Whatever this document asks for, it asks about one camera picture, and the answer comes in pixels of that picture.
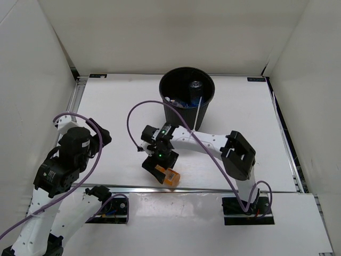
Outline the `orange juice bottle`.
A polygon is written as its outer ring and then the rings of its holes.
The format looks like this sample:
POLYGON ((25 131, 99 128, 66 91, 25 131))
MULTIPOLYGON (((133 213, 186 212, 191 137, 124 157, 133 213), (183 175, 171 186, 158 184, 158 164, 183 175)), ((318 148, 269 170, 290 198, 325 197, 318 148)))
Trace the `orange juice bottle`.
POLYGON ((175 188, 178 186, 181 175, 177 172, 175 172, 174 170, 172 170, 171 168, 163 168, 160 165, 157 165, 155 167, 155 170, 157 171, 157 180, 166 186, 175 188))

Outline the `clear bottle light blue label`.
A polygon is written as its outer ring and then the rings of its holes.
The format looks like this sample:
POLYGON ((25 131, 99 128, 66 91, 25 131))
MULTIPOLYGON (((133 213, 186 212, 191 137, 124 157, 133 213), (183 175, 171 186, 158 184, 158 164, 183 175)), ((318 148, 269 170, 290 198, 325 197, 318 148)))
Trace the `clear bottle light blue label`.
POLYGON ((192 104, 181 101, 181 100, 175 100, 174 103, 179 108, 192 108, 192 104))

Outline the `clear bottle red label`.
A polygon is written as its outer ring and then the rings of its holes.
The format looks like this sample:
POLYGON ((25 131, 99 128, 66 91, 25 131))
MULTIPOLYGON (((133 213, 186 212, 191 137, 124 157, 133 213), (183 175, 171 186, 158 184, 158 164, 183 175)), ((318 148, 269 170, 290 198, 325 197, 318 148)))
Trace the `clear bottle red label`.
POLYGON ((165 97, 165 100, 174 106, 178 106, 178 102, 174 99, 171 99, 169 97, 165 97))

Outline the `clear bottle dark blue label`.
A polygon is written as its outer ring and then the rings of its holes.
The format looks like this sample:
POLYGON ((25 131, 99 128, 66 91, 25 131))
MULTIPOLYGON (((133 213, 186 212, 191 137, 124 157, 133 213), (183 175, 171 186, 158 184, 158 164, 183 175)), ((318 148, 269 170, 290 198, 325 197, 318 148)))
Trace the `clear bottle dark blue label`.
POLYGON ((199 105, 203 97, 204 85, 201 81, 193 81, 189 84, 190 102, 193 107, 199 105))

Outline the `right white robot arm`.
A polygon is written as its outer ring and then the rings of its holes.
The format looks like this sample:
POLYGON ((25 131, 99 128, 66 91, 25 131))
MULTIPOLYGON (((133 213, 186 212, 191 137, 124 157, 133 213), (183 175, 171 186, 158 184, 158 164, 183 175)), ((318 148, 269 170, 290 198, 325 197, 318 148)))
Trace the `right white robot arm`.
POLYGON ((216 162, 222 161, 220 169, 224 176, 236 181, 237 201, 242 212, 251 214, 258 208, 259 188, 254 176, 256 152, 241 133, 214 135, 165 123, 161 128, 146 126, 141 140, 139 150, 148 155, 142 167, 160 184, 176 187, 179 183, 180 174, 173 170, 178 159, 176 150, 203 153, 216 162))

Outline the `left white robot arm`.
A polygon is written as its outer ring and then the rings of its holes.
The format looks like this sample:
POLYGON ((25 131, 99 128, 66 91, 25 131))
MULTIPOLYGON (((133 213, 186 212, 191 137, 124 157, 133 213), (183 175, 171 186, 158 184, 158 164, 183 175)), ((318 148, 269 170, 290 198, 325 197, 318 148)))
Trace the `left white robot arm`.
POLYGON ((62 201, 71 194, 72 184, 87 168, 89 159, 98 159, 104 146, 112 140, 109 131, 94 119, 81 127, 72 115, 54 119, 62 135, 40 165, 27 217, 20 221, 21 232, 2 255, 62 255, 71 236, 90 218, 110 211, 111 192, 105 186, 85 190, 82 200, 60 223, 55 222, 62 201))

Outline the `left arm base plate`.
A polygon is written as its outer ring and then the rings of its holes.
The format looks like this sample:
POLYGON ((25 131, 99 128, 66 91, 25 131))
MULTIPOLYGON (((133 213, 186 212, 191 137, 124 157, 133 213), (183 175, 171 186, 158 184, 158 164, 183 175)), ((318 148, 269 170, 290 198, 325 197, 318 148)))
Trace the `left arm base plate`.
POLYGON ((110 201, 86 223, 91 224, 128 224, 129 198, 125 194, 114 194, 110 201))

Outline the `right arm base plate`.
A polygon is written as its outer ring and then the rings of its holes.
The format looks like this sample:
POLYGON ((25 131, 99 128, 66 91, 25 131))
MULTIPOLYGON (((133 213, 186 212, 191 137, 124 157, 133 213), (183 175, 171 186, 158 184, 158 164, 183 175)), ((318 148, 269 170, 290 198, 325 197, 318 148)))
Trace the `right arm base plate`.
POLYGON ((225 226, 274 225, 270 201, 267 196, 260 196, 256 204, 251 204, 244 212, 235 197, 223 197, 222 209, 225 226))

